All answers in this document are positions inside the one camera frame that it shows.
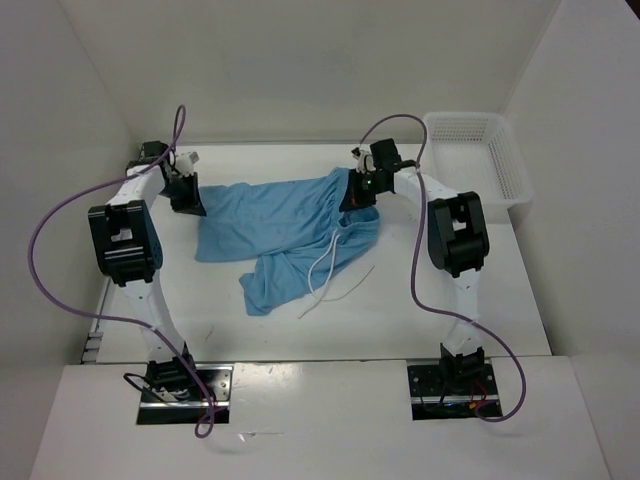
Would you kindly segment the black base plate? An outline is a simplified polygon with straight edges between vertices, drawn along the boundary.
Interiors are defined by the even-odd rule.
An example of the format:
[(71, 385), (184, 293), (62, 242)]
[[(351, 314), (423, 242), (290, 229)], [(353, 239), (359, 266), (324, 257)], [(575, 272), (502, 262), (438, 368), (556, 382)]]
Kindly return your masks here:
[[(198, 364), (197, 373), (214, 400), (215, 424), (228, 424), (234, 367), (231, 364)], [(208, 402), (197, 385), (169, 391), (152, 386), (150, 375), (125, 373), (126, 381), (140, 393), (137, 425), (195, 425), (207, 412)]]
[(445, 385), (437, 360), (409, 362), (407, 376), (414, 421), (473, 418), (476, 409), (491, 419), (503, 415), (490, 362), (478, 378), (451, 386)]

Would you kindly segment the light blue shorts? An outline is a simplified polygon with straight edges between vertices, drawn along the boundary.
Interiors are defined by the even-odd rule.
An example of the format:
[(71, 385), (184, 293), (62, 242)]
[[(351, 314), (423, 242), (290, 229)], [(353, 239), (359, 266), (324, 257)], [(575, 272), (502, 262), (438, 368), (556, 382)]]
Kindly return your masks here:
[(315, 179), (201, 188), (196, 261), (254, 260), (239, 279), (250, 316), (306, 295), (326, 300), (334, 276), (379, 236), (376, 208), (341, 210), (348, 180), (348, 169), (335, 168)]

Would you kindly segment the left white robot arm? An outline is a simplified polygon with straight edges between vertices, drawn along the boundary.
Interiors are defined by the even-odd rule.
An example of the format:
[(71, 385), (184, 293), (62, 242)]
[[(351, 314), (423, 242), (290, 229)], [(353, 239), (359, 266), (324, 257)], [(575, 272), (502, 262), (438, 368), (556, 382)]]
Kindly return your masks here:
[(160, 141), (145, 142), (139, 158), (127, 165), (127, 180), (109, 202), (89, 210), (88, 221), (100, 271), (121, 289), (135, 318), (144, 323), (145, 392), (158, 401), (168, 395), (190, 400), (197, 395), (200, 376), (164, 298), (164, 257), (150, 208), (163, 196), (176, 213), (204, 216), (206, 211), (194, 169), (198, 154), (170, 153), (161, 159), (166, 148)]

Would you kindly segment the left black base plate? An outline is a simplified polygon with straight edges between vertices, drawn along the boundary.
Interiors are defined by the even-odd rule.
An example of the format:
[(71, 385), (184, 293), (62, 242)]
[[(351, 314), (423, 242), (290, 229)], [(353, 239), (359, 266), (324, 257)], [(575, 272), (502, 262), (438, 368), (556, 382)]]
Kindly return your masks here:
[[(198, 364), (197, 373), (214, 400), (215, 424), (228, 424), (234, 367), (231, 364)], [(125, 373), (126, 381), (140, 393), (137, 425), (195, 425), (207, 412), (208, 402), (197, 385), (169, 391), (152, 386), (150, 375)]]

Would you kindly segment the aluminium table edge rail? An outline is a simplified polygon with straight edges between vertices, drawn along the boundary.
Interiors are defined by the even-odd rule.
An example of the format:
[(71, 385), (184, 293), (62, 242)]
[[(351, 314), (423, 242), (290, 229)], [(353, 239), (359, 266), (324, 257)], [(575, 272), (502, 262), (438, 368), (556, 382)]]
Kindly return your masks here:
[(142, 144), (137, 159), (125, 168), (127, 180), (105, 204), (92, 206), (88, 222), (98, 268), (127, 297), (134, 319), (143, 324), (148, 352), (162, 350), (162, 343), (147, 328), (158, 325), (161, 311), (153, 303), (162, 249), (153, 226), (150, 207), (165, 187), (158, 160), (166, 144)]

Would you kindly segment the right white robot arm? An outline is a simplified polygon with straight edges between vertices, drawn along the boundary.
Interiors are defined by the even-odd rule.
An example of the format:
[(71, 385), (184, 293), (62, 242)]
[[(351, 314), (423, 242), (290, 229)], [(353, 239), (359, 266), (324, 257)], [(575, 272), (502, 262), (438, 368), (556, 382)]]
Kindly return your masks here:
[(489, 238), (479, 195), (459, 192), (423, 173), (418, 162), (404, 160), (391, 138), (369, 149), (355, 147), (357, 166), (349, 171), (342, 211), (361, 210), (383, 193), (399, 194), (420, 208), (411, 273), (426, 251), (451, 286), (452, 310), (432, 310), (454, 318), (440, 343), (438, 378), (445, 393), (460, 393), (480, 377), (485, 351), (473, 323), (479, 318), (478, 284), (489, 253)]

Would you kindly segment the white perforated plastic basket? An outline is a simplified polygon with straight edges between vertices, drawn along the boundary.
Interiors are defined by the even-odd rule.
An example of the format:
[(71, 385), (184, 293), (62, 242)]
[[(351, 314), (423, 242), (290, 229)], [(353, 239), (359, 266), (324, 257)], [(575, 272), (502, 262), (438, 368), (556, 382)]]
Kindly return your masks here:
[(505, 118), (494, 113), (435, 112), (424, 117), (430, 134), (430, 175), (460, 192), (476, 192), (486, 208), (528, 203), (533, 188)]

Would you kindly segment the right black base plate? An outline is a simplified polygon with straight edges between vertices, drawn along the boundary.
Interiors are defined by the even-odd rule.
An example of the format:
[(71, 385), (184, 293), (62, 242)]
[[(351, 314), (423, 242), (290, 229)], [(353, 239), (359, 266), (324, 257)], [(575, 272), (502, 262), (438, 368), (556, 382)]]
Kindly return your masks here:
[(414, 421), (473, 418), (476, 409), (491, 419), (503, 415), (490, 362), (478, 378), (451, 386), (445, 385), (437, 360), (409, 362), (407, 376)]

